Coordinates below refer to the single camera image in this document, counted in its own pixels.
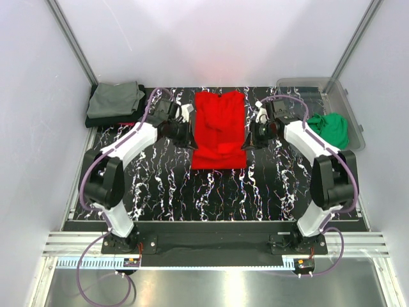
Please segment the red t shirt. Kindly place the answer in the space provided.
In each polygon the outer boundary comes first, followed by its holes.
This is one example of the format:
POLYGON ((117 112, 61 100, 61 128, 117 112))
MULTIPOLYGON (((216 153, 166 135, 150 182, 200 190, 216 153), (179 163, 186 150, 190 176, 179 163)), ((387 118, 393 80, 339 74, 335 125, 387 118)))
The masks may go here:
POLYGON ((247 166, 245 141, 245 95, 230 91, 218 95, 195 94, 196 119, 191 168, 242 169, 247 166))

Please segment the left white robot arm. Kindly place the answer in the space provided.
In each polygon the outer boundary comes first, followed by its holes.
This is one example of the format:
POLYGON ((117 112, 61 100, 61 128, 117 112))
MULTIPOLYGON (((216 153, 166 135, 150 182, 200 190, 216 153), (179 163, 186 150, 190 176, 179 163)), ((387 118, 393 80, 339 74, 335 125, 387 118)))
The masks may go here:
POLYGON ((192 104, 161 99, 146 110, 141 121, 113 144, 84 154, 79 180, 79 201, 84 210, 97 211, 108 225, 108 245, 124 253, 137 251, 139 231, 123 203, 125 168, 161 138, 180 148, 198 148, 192 131, 192 104))

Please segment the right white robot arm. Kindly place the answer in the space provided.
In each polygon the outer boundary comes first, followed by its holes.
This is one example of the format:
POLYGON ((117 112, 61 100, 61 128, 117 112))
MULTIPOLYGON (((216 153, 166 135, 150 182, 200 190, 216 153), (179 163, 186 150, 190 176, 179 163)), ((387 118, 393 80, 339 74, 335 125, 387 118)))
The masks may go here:
POLYGON ((312 167, 309 192, 311 202, 290 233, 271 246, 280 253, 310 253, 336 214, 353 211, 359 198, 357 160, 350 150, 340 150, 325 141, 307 124, 307 118, 289 114, 284 99, 300 104, 303 100, 286 95, 266 97, 256 102, 258 113, 249 125, 242 150, 262 149, 270 140, 282 138, 294 146, 312 167))

